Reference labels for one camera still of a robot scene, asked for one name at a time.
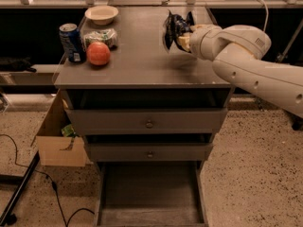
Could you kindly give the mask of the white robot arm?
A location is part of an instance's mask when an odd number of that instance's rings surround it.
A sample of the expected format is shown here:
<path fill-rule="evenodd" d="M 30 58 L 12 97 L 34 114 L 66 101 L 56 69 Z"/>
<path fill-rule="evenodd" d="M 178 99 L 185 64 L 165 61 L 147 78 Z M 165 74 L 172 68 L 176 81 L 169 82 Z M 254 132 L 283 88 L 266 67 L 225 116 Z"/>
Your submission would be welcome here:
<path fill-rule="evenodd" d="M 253 26 L 197 25 L 177 38 L 193 56 L 212 61 L 221 79 L 289 113 L 303 116 L 303 68 L 264 61 L 269 36 Z"/>

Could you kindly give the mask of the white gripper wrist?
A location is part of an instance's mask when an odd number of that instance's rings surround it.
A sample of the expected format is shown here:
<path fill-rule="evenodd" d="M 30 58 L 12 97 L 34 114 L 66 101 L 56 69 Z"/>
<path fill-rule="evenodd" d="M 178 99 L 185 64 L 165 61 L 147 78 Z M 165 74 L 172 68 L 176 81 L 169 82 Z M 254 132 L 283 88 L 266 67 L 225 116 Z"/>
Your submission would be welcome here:
<path fill-rule="evenodd" d="M 223 31 L 219 26 L 201 24 L 190 26 L 191 34 L 185 33 L 177 38 L 177 44 L 186 52 L 199 59 L 213 61 L 224 49 L 225 41 L 220 38 Z"/>

